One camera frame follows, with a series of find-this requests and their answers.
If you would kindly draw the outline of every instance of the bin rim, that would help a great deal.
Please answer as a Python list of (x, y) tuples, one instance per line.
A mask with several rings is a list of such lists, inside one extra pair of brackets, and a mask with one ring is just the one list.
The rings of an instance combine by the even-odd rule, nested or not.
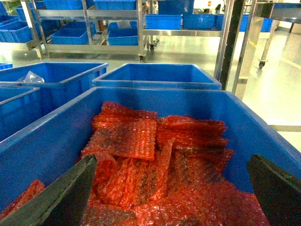
[(196, 92), (196, 93), (221, 93), (225, 95), (229, 100), (233, 101), (240, 110), (247, 114), (249, 119), (254, 123), (259, 125), (260, 130), (268, 137), (277, 144), (277, 147), (280, 149), (285, 149), (285, 155), (294, 162), (294, 164), (299, 165), (301, 170), (301, 152), (299, 152), (293, 145), (291, 145), (287, 140), (285, 140), (280, 134), (278, 134), (271, 126), (269, 126), (262, 118), (260, 118), (253, 110), (251, 110), (247, 105), (245, 105), (237, 96), (232, 94), (231, 92), (225, 90), (199, 90), (199, 89), (169, 89), (166, 88), (156, 89), (156, 88), (129, 88), (129, 87), (94, 87), (89, 89), (88, 91), (84, 92), (83, 94), (79, 95), (78, 97), (74, 98), (73, 100), (69, 101), (68, 103), (64, 104), (63, 106), (55, 109), (54, 111), (50, 112), (49, 114), (45, 115), (44, 117), (38, 119), (37, 121), (33, 122), (32, 124), (26, 126), (22, 130), (18, 131), (17, 133), (9, 136), (8, 138), (4, 139), (0, 142), (0, 156), (4, 150), (9, 149), (14, 144), (17, 144), (20, 140), (25, 139), (26, 136), (29, 136), (30, 132), (38, 129), (39, 127), (43, 126), (46, 123), (51, 123), (51, 120), (55, 118), (57, 115), (63, 114), (65, 110), (70, 108), (71, 106), (76, 105), (80, 100), (88, 98), (90, 94), (96, 92), (98, 89), (131, 89), (131, 90), (160, 90), (160, 91), (174, 91), (174, 92)]
[[(100, 75), (99, 77), (93, 79), (92, 82), (102, 82), (102, 81), (132, 81), (132, 80), (102, 80), (104, 77), (110, 75), (111, 73), (116, 72), (117, 70), (127, 66), (127, 65), (141, 65), (141, 64), (137, 64), (137, 63), (127, 63), (127, 64), (123, 64), (118, 68), (115, 68), (109, 72), (106, 72), (102, 75)], [(188, 84), (215, 84), (218, 85), (220, 88), (222, 87), (222, 84), (216, 80), (214, 77), (212, 77), (208, 72), (204, 71), (203, 69), (201, 69), (199, 66), (195, 65), (195, 64), (165, 64), (165, 63), (147, 63), (147, 64), (143, 64), (143, 65), (176, 65), (176, 66), (182, 66), (182, 65), (190, 65), (193, 66), (195, 68), (197, 68), (199, 71), (201, 71), (210, 81), (212, 82), (183, 82), (183, 81), (146, 81), (146, 80), (134, 80), (133, 82), (145, 82), (145, 83), (170, 83), (170, 84), (184, 84), (184, 83), (188, 83)]]
[(0, 89), (27, 89), (27, 91), (22, 94), (19, 94), (17, 96), (0, 101), (0, 105), (2, 105), (2, 104), (6, 104), (16, 98), (24, 97), (30, 93), (38, 91), (40, 88), (39, 87), (22, 87), (22, 86), (0, 86)]
[(19, 82), (19, 81), (0, 81), (0, 86), (2, 86), (3, 84), (9, 84), (9, 85), (17, 85), (17, 86), (30, 86), (30, 87), (38, 86), (40, 88), (60, 89), (61, 87), (68, 85), (70, 82), (78, 81), (78, 80), (82, 79), (88, 73), (98, 72), (109, 66), (108, 63), (101, 63), (101, 62), (100, 63), (99, 62), (94, 62), (94, 63), (93, 62), (87, 62), (87, 63), (86, 62), (41, 62), (41, 63), (32, 64), (32, 65), (25, 65), (25, 66), (21, 66), (21, 67), (3, 69), (0, 71), (0, 76), (6, 70), (17, 70), (18, 68), (29, 67), (29, 66), (33, 66), (33, 65), (39, 65), (39, 64), (99, 64), (99, 65), (94, 68), (91, 68), (87, 71), (84, 71), (82, 73), (76, 74), (70, 78), (62, 80), (60, 82), (25, 83), (25, 82)]

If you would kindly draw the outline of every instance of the blue plastic bin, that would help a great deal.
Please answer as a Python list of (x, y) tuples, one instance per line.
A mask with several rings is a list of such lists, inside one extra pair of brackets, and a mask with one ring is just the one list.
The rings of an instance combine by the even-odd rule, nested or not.
[(0, 27), (1, 42), (25, 43), (32, 40), (32, 33), (26, 22), (16, 21)]
[(159, 14), (193, 14), (194, 0), (159, 0)]
[(183, 15), (183, 28), (185, 29), (213, 29), (216, 15), (191, 14)]
[(39, 88), (0, 87), (0, 141), (41, 117)]
[(136, 10), (136, 0), (94, 0), (100, 10)]
[(93, 86), (132, 88), (221, 89), (196, 65), (125, 64), (93, 80)]
[(10, 63), (0, 63), (0, 70), (12, 68), (13, 64)]
[[(83, 9), (81, 0), (44, 0), (47, 9)], [(87, 7), (90, 8), (95, 3), (93, 0), (86, 0)]]
[(0, 26), (10, 24), (14, 21), (18, 21), (19, 17), (18, 16), (1, 16), (0, 15)]
[(258, 153), (301, 179), (301, 153), (232, 93), (221, 90), (90, 89), (0, 143), (0, 211), (34, 179), (46, 186), (72, 167), (92, 135), (91, 121), (104, 101), (157, 111), (159, 117), (191, 115), (222, 120), (234, 149), (224, 176), (253, 192), (246, 161)]
[(138, 46), (137, 28), (114, 29), (109, 31), (110, 46)]
[[(137, 28), (137, 21), (130, 21), (130, 25), (132, 28)], [(108, 26), (108, 31), (114, 30), (114, 29), (119, 29), (118, 23), (110, 23)]]
[[(0, 86), (41, 88), (42, 114), (62, 106), (92, 87), (92, 80), (106, 73), (106, 63), (39, 63), (0, 71)], [(31, 71), (45, 83), (19, 82)]]
[[(96, 26), (94, 22), (91, 22), (91, 34), (92, 36), (96, 34)], [(68, 22), (63, 28), (72, 28), (72, 29), (87, 29), (86, 22)]]
[(145, 16), (146, 29), (152, 30), (180, 30), (181, 15), (148, 14)]
[[(43, 1), (36, 1), (36, 5), (37, 5), (37, 9), (41, 9), (45, 6)], [(34, 20), (37, 20), (32, 3), (29, 3), (29, 7), (31, 9)], [(20, 17), (20, 20), (26, 21), (26, 17), (25, 17), (22, 6), (15, 7), (15, 10), (16, 10), (18, 16)]]
[(89, 43), (86, 29), (61, 28), (50, 37), (52, 43), (57, 45), (87, 45)]

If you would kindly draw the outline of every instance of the epoxy floor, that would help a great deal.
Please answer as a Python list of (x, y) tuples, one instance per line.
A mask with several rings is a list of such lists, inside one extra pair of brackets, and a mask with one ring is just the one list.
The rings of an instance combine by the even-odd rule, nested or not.
[[(154, 52), (148, 52), (147, 63), (197, 64), (214, 73), (219, 38), (211, 37), (159, 37)], [(235, 75), (242, 38), (238, 39), (231, 80)], [(258, 69), (265, 39), (260, 39), (250, 71), (243, 101), (268, 124), (301, 126), (301, 36), (276, 32), (268, 62)], [(52, 54), (43, 61), (107, 62), (108, 70), (125, 63), (138, 63), (133, 55)], [(0, 50), (0, 62), (12, 62), (14, 67), (38, 63), (34, 50), (24, 53)], [(279, 132), (301, 151), (301, 132)]]

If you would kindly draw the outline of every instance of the metal frame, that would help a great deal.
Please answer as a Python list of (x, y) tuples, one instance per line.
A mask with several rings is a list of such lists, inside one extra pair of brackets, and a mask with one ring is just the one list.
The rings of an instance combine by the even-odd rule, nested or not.
[[(78, 20), (85, 21), (89, 44), (87, 45), (55, 45), (51, 40), (48, 41), (46, 52), (50, 53), (92, 53), (92, 54), (132, 54), (137, 53), (140, 62), (145, 62), (145, 46), (148, 45), (148, 37), (143, 36), (143, 16), (145, 8), (142, 0), (137, 1), (137, 10), (97, 10), (96, 6), (87, 8), (86, 1), (83, 0), (83, 10), (48, 10), (37, 9), (35, 4), (36, 17), (40, 21), (42, 19), (50, 20)], [(90, 22), (95, 19), (101, 20), (137, 20), (138, 24), (138, 46), (107, 46), (103, 45), (108, 36), (108, 31), (103, 32), (97, 40), (93, 40), (91, 34)]]

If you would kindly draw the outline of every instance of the clear plastic bag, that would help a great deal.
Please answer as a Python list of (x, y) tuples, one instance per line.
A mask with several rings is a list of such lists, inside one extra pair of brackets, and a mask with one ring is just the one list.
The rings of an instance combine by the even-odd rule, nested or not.
[(45, 83), (45, 80), (42, 77), (31, 71), (27, 73), (26, 77), (22, 77), (20, 81), (26, 83)]
[(131, 28), (131, 24), (128, 20), (122, 20), (117, 22), (118, 28)]

